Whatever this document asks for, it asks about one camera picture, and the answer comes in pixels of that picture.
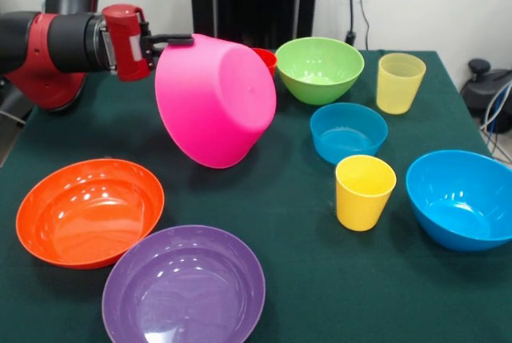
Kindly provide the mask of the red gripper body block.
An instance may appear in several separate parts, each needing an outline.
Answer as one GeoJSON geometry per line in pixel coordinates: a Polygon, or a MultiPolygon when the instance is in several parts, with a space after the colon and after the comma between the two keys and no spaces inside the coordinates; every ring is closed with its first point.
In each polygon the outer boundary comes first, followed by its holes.
{"type": "Polygon", "coordinates": [[[146,22],[142,8],[130,4],[105,7],[102,15],[114,49],[115,69],[123,82],[133,82],[150,75],[142,51],[141,23],[146,22]]]}

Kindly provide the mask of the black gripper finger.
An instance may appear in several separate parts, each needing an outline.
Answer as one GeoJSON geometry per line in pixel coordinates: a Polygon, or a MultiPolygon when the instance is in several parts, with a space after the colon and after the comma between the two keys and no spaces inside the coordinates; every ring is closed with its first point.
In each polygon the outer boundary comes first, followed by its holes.
{"type": "Polygon", "coordinates": [[[194,44],[192,34],[152,34],[148,22],[141,23],[141,43],[151,49],[159,46],[191,46],[194,44]]]}
{"type": "Polygon", "coordinates": [[[160,57],[160,49],[150,47],[142,51],[142,55],[147,62],[149,67],[155,67],[157,60],[160,57]]]}

